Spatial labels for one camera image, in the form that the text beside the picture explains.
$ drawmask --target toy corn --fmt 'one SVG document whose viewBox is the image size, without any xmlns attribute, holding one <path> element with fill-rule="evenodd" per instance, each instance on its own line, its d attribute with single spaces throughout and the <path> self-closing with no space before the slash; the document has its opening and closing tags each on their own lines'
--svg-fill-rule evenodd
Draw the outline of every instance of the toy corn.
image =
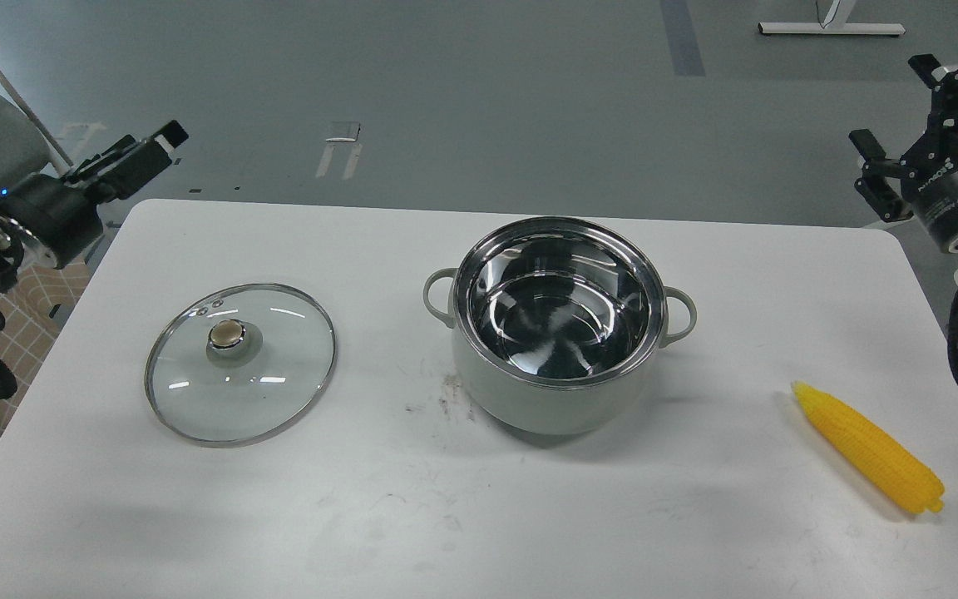
<svg viewBox="0 0 958 599">
<path fill-rule="evenodd" d="M 864 477 L 906 512 L 939 512 L 941 480 L 888 433 L 833 395 L 793 383 L 808 420 Z"/>
</svg>

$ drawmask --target pot lid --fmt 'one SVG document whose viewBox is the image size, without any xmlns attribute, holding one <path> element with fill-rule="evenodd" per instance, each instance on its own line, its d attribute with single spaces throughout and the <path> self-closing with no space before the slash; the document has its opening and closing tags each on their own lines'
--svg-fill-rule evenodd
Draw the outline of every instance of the pot lid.
<svg viewBox="0 0 958 599">
<path fill-rule="evenodd" d="M 315 299 L 287 285 L 239 285 L 199 299 L 150 352 L 157 418 L 195 443 L 236 447 L 283 431 L 320 395 L 335 331 Z"/>
</svg>

